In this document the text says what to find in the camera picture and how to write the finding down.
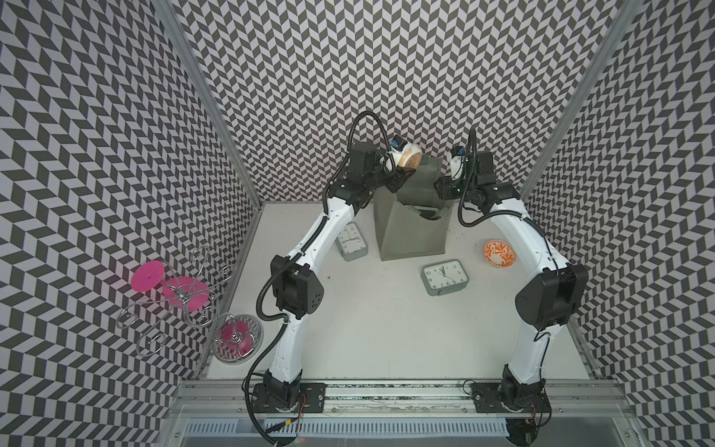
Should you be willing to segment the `grey square analog clock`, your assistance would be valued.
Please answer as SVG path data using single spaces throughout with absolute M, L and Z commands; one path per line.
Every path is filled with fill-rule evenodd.
M 367 241 L 356 223 L 348 223 L 335 240 L 340 255 L 346 262 L 355 261 L 368 254 Z

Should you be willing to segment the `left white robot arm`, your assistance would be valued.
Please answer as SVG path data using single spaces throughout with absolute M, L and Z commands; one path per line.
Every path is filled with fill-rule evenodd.
M 400 190 L 415 173 L 422 154 L 419 145 L 398 136 L 386 149 L 372 143 L 352 145 L 326 185 L 322 213 L 309 232 L 287 255 L 271 261 L 271 276 L 259 292 L 256 314 L 263 321 L 282 322 L 266 348 L 266 353 L 276 353 L 263 379 L 266 394 L 281 406 L 292 406 L 298 399 L 307 322 L 324 298 L 318 273 L 329 250 L 376 190 Z

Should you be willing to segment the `green rectangular analog clock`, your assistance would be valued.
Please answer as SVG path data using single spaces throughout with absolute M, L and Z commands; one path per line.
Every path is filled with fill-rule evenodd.
M 420 278 L 429 296 L 459 292 L 467 288 L 469 283 L 467 271 L 456 259 L 423 266 L 420 270 Z

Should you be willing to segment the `aluminium front rail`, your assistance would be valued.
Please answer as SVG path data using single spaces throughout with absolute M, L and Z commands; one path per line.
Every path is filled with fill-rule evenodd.
M 477 379 L 310 379 L 299 404 L 311 416 L 492 416 L 514 418 L 633 416 L 621 387 L 613 380 L 549 379 L 546 394 L 550 410 L 531 407 L 515 413 L 497 398 L 474 397 Z M 179 385 L 170 417 L 228 417 L 247 415 L 238 380 L 186 381 Z

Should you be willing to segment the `orange patterned bowl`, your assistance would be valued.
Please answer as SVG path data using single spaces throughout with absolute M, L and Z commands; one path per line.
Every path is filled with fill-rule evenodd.
M 515 250 L 503 240 L 488 240 L 482 247 L 485 260 L 494 267 L 506 268 L 517 261 Z

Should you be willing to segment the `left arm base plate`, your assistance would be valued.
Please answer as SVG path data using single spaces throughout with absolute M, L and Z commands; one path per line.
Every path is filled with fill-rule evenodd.
M 326 402 L 327 385 L 320 382 L 292 386 L 268 387 L 257 384 L 249 404 L 255 413 L 322 413 Z

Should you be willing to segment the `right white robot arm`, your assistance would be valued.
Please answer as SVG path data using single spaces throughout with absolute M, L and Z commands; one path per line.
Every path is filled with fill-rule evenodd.
M 506 236 L 527 270 L 527 281 L 515 297 L 521 318 L 516 350 L 500 385 L 504 405 L 538 395 L 545 385 L 543 364 L 550 341 L 579 308 L 588 270 L 570 262 L 549 242 L 547 233 L 527 212 L 513 184 L 500 182 L 493 154 L 452 149 L 450 174 L 434 184 L 441 199 L 458 202 L 458 222 L 475 227 L 488 221 Z

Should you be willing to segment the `orange oval cartoon clock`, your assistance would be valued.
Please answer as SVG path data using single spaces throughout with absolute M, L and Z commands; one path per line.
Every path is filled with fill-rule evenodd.
M 396 168 L 417 169 L 423 156 L 422 148 L 416 143 L 406 143 L 402 149 L 390 148 L 387 151 L 387 171 Z

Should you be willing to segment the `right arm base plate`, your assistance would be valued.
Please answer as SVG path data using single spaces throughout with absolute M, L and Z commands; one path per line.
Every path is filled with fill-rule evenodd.
M 515 415 L 547 415 L 552 411 L 544 382 L 523 385 L 506 381 L 472 383 L 468 396 L 478 413 L 515 413 Z

